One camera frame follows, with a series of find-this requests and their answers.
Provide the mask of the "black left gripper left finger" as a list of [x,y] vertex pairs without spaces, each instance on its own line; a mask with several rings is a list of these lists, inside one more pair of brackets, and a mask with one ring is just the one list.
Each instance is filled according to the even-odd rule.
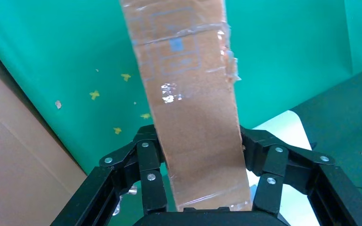
[[106,226],[122,197],[141,183],[144,216],[135,223],[149,226],[150,214],[167,211],[167,198],[160,173],[163,163],[154,125],[141,127],[134,139],[102,157],[61,210],[53,226]]

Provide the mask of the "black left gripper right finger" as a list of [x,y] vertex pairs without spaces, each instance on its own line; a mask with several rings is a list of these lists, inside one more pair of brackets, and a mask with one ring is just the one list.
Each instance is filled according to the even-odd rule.
[[332,157],[288,145],[266,130],[240,132],[246,168],[260,178],[253,210],[276,217],[286,184],[307,196],[321,226],[362,226],[362,194]]

